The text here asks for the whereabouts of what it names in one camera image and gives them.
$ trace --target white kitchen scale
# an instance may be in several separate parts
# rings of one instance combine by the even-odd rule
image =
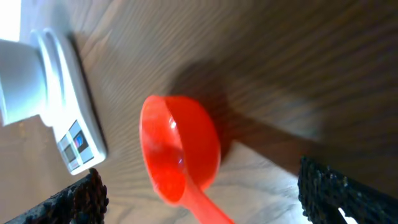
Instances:
[[[27,89],[39,93],[35,95],[15,93],[17,90],[6,91],[5,86],[17,86],[17,82],[21,81],[12,81],[12,77],[4,78],[4,74],[1,75],[3,121],[7,124],[39,114],[43,123],[52,127],[58,150],[68,171],[76,175],[106,158],[105,144],[93,113],[80,64],[71,43],[53,29],[33,30],[29,45],[39,52],[43,71],[33,72],[36,77],[31,83],[38,87]],[[23,106],[26,101],[30,102],[29,108]],[[12,117],[12,112],[17,110],[12,106],[15,102],[20,102],[20,110],[29,110],[25,117]]]

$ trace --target scale display screen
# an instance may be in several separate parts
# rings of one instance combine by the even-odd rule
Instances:
[[[82,131],[79,131],[78,134],[73,138],[73,142],[79,152],[83,152],[88,147],[87,140]]]

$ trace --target digital display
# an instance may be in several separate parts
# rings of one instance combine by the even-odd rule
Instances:
[[[79,153],[83,152],[83,150],[85,150],[88,147],[87,140],[81,130],[73,138],[73,143],[75,144]]]
[[[68,147],[64,150],[65,155],[67,156],[69,162],[73,161],[74,159],[76,159],[75,154],[73,153],[72,147],[70,147],[70,145],[68,145]]]

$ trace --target kitchen scale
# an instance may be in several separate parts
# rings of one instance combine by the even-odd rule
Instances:
[[[21,72],[9,72],[11,68],[2,72],[2,66],[7,65],[0,63],[4,125],[39,114],[43,123],[52,127],[58,150],[72,175],[104,161],[105,144],[71,43],[61,33],[44,29],[33,30],[29,46],[23,47],[32,47],[38,60],[28,53],[19,58],[30,57],[26,66],[37,69],[18,77],[15,73]]]

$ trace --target wood grain surface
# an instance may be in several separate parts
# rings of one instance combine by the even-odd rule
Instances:
[[[206,194],[231,218],[306,223],[304,154],[398,197],[397,10],[396,1],[23,0],[21,41],[51,26],[76,45],[109,149],[96,166],[106,223],[196,223],[146,174],[138,122],[152,94],[191,96],[211,114],[223,161]],[[38,117],[0,132],[0,221],[80,178]]]

